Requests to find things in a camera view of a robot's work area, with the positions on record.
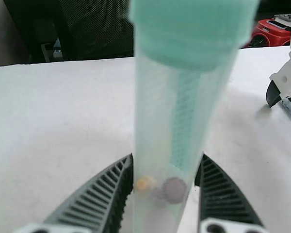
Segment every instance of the transparent tube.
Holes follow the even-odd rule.
[[[175,233],[236,49],[212,70],[174,68],[136,46],[134,233]]]

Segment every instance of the screw hole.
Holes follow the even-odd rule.
[[[34,231],[32,233],[49,233],[49,231],[48,230],[45,230],[45,229],[39,229],[39,230]]]
[[[282,77],[282,82],[286,83],[287,81],[288,81],[287,76],[283,76],[283,77]]]
[[[209,233],[225,233],[223,227],[217,224],[211,224],[207,227]]]

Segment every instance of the green lid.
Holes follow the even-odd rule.
[[[132,0],[136,46],[172,66],[212,69],[249,40],[258,0]]]

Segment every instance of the white tablecloth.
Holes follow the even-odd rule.
[[[266,105],[289,47],[241,50],[205,146],[272,233],[291,232],[291,119]],[[0,233],[41,222],[133,150],[133,58],[0,67]],[[196,232],[192,192],[179,233]]]

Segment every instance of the black mesh chair back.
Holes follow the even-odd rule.
[[[127,0],[48,0],[64,60],[133,56]]]

